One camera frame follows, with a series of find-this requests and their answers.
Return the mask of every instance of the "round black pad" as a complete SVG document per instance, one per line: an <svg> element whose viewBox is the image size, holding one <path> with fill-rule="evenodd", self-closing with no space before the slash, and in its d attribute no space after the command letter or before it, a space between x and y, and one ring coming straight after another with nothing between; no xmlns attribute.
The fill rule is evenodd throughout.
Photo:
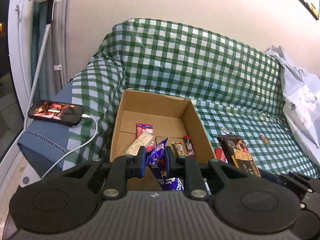
<svg viewBox="0 0 320 240"><path fill-rule="evenodd" d="M293 233L302 240L311 239L320 231L320 220L309 210L301 210L301 214L292 228Z"/></svg>
<svg viewBox="0 0 320 240"><path fill-rule="evenodd" d="M62 177L18 189L9 210L18 228L48 234L84 224L99 204L99 197L80 180Z"/></svg>
<svg viewBox="0 0 320 240"><path fill-rule="evenodd" d="M230 179L213 201L217 214L241 231L270 234L291 226L300 214L300 202L285 187L265 179Z"/></svg>

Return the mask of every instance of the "blue cushion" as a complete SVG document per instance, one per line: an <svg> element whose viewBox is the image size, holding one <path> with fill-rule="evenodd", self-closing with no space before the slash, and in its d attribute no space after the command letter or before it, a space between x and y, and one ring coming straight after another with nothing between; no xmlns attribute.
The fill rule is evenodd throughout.
<svg viewBox="0 0 320 240"><path fill-rule="evenodd" d="M71 103L72 82L66 85L51 100L61 103ZM18 140L18 146L24 157L35 169L39 176L43 174L67 150L69 127L39 120L33 120ZM51 173L62 170L63 160L52 169Z"/></svg>

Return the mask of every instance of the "phone screen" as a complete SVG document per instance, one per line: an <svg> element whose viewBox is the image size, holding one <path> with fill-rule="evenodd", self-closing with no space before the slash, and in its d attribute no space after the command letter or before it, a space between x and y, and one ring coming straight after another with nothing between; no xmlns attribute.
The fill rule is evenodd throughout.
<svg viewBox="0 0 320 240"><path fill-rule="evenodd" d="M34 104L28 113L29 117L33 119L57 122L69 126L77 125L81 120L82 114L82 106L45 100Z"/></svg>

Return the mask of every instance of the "white charging cable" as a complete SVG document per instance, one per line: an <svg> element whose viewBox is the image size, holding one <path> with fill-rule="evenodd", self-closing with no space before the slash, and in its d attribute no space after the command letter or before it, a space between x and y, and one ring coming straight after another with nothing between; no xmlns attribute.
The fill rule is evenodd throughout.
<svg viewBox="0 0 320 240"><path fill-rule="evenodd" d="M81 117L83 117L83 118L90 118L90 119L94 120L94 122L95 122L95 124L96 124L96 130L95 130L95 132L94 132L94 135L93 135L87 142L85 142L84 144L80 145L79 147L77 147L77 148L75 148L75 149L67 152L67 153L66 153L65 155L63 155L60 159L58 159L58 160L55 162L55 164L52 165L52 166L50 167L50 169L48 169L48 170L46 171L46 173L41 177L41 179L43 179L44 176L47 175L63 158L65 158L65 157L68 156L70 153L72 153L72 152L80 149L81 147L87 145L88 143L90 143L90 142L93 140L93 138L97 135L97 133L98 133L98 122L97 122L97 120L94 119L91 115L87 115L87 114L83 114Z"/></svg>

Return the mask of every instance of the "green gingham tablecloth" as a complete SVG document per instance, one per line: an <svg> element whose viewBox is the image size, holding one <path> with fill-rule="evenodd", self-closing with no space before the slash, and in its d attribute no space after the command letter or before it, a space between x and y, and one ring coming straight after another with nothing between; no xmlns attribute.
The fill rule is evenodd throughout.
<svg viewBox="0 0 320 240"><path fill-rule="evenodd" d="M191 99L212 146L225 126L241 135L258 167L317 177L318 167L292 138L283 115L277 61L246 44L201 28L153 19L115 25L73 79L72 103L99 119L99 136L70 155L64 169L110 149L117 108L124 89ZM69 131L68 149L94 132L90 120ZM259 138L269 139L266 145Z"/></svg>

